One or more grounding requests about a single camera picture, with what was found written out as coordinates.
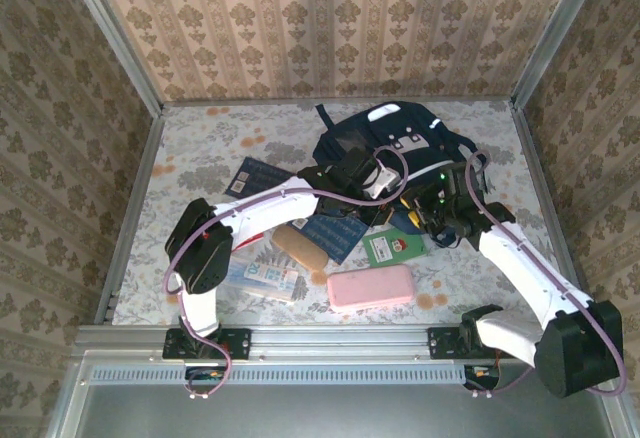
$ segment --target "patterned wallpaper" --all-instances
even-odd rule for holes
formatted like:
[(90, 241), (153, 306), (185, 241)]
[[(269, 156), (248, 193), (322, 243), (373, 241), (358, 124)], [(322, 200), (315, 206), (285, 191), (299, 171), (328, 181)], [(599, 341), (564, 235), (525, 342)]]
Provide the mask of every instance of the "patterned wallpaper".
[(640, 409), (640, 0), (587, 0), (525, 111), (579, 272), (623, 313)]
[(509, 95), (558, 0), (109, 0), (163, 101)]
[(0, 436), (43, 431), (149, 126), (81, 0), (0, 0)]

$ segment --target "floral tablecloth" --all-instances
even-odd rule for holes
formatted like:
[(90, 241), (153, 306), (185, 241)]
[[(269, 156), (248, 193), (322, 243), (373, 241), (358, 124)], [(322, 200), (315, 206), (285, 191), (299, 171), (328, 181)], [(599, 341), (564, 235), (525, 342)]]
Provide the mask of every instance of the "floral tablecloth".
[[(340, 121), (375, 103), (329, 104)], [(517, 217), (532, 243), (555, 265), (525, 158), (506, 102), (429, 102), (425, 105), (452, 130), (491, 152), (487, 172), (492, 193)], [(167, 108), (166, 124), (133, 248), (113, 317), (114, 325), (177, 323), (178, 307), (162, 291), (168, 265), (164, 243), (185, 206), (198, 197), (210, 204), (232, 201), (223, 194), (245, 156), (295, 172), (315, 164), (311, 152), (325, 127), (312, 106), (247, 105)], [(381, 228), (369, 230), (369, 233)], [(457, 322), (471, 308), (495, 303), (529, 314), (526, 302), (502, 273), (468, 243), (439, 249), (425, 239), (429, 253), (407, 262), (417, 289), (416, 300), (397, 307), (357, 313), (329, 308), (326, 286), (314, 285), (309, 273), (268, 239), (244, 249), (245, 257), (296, 268), (300, 272), (294, 303), (259, 298), (221, 285), (218, 317), (234, 325), (419, 324)], [(359, 244), (341, 265), (326, 271), (366, 268)]]

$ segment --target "blue notebook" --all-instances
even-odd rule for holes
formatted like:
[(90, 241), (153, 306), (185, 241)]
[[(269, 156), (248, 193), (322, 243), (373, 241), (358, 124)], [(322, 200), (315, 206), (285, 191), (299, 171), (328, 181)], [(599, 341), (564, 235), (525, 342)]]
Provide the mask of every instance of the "blue notebook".
[[(246, 157), (225, 194), (234, 198), (246, 198), (278, 186), (292, 176), (291, 172)], [(369, 229), (351, 216), (333, 218), (313, 215), (303, 220), (294, 220), (288, 225), (326, 251), (329, 258), (338, 264), (342, 264)]]

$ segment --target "green card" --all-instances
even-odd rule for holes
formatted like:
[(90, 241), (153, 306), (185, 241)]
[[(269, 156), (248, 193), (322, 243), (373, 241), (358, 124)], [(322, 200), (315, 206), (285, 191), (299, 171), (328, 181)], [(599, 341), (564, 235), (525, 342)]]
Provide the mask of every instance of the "green card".
[(395, 265), (427, 254), (422, 235), (407, 235), (397, 228), (367, 235), (362, 242), (371, 268)]

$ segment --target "black backpack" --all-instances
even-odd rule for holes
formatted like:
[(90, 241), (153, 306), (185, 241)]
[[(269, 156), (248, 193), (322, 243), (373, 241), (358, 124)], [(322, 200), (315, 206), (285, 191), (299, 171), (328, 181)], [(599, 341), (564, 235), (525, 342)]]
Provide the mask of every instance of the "black backpack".
[[(390, 145), (402, 153), (409, 165), (407, 188), (438, 180), (441, 166), (466, 161), (461, 146), (471, 153), (478, 149), (472, 140), (449, 130), (436, 115), (418, 103), (389, 101), (337, 124), (323, 105), (316, 106), (316, 110), (328, 128), (313, 150), (313, 158), (319, 165), (341, 160), (352, 148), (372, 152), (380, 146)], [(385, 167), (402, 170), (400, 161), (392, 153), (381, 153), (379, 159)], [(394, 208), (392, 225), (408, 234), (424, 233), (411, 223), (408, 211), (399, 200)], [(450, 232), (439, 244), (448, 246), (454, 239)]]

